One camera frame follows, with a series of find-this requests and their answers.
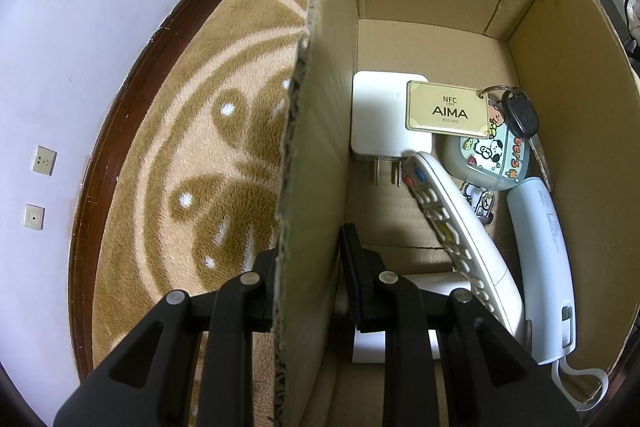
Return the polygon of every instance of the white wall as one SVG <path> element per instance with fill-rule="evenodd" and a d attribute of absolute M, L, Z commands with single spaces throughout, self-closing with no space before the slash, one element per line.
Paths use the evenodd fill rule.
<path fill-rule="evenodd" d="M 0 0 L 0 361 L 51 425 L 78 385 L 68 260 L 87 156 L 140 51 L 179 0 Z M 31 171 L 56 150 L 52 177 Z M 25 203 L 44 229 L 22 226 Z"/>

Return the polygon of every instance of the wall outlet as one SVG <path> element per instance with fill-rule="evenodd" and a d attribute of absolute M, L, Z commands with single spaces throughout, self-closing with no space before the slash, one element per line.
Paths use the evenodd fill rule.
<path fill-rule="evenodd" d="M 50 176 L 53 172 L 53 163 L 56 161 L 57 152 L 38 145 L 36 159 L 33 161 L 33 171 Z"/>
<path fill-rule="evenodd" d="M 34 204 L 27 204 L 24 207 L 24 225 L 28 229 L 42 230 L 44 223 L 44 208 Z"/>

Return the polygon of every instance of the brown and beige rug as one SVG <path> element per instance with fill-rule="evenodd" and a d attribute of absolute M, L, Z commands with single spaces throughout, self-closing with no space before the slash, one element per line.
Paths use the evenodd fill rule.
<path fill-rule="evenodd" d="M 168 291 L 219 288 L 274 246 L 287 89 L 307 1 L 223 0 L 162 85 L 104 232 L 95 364 Z M 273 415 L 272 350 L 269 333 L 255 336 L 256 425 Z"/>

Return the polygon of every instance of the white handheld device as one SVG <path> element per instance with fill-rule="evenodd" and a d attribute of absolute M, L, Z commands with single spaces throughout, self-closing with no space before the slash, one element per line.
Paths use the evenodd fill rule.
<path fill-rule="evenodd" d="M 524 342 L 522 298 L 491 237 L 440 163 L 426 152 L 402 165 L 404 183 L 433 224 L 471 292 L 519 341 Z"/>
<path fill-rule="evenodd" d="M 421 74 L 358 71 L 353 75 L 351 149 L 359 160 L 398 160 L 416 151 L 431 152 L 431 133 L 407 129 L 409 82 Z"/>
<path fill-rule="evenodd" d="M 525 318 L 531 321 L 531 356 L 553 363 L 552 378 L 577 410 L 592 409 L 607 392 L 601 369 L 575 370 L 565 356 L 575 349 L 575 301 L 569 257 L 551 195 L 539 178 L 512 188 L 507 204 L 520 254 Z M 573 398 L 562 385 L 558 368 L 568 375 L 592 375 L 600 380 L 599 395 L 588 404 Z"/>

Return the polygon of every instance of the key fob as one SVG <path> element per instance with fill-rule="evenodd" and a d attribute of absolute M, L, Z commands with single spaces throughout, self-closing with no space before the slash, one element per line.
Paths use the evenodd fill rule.
<path fill-rule="evenodd" d="M 529 140 L 538 133 L 538 114 L 523 90 L 506 90 L 502 95 L 502 108 L 507 124 L 518 138 Z"/>

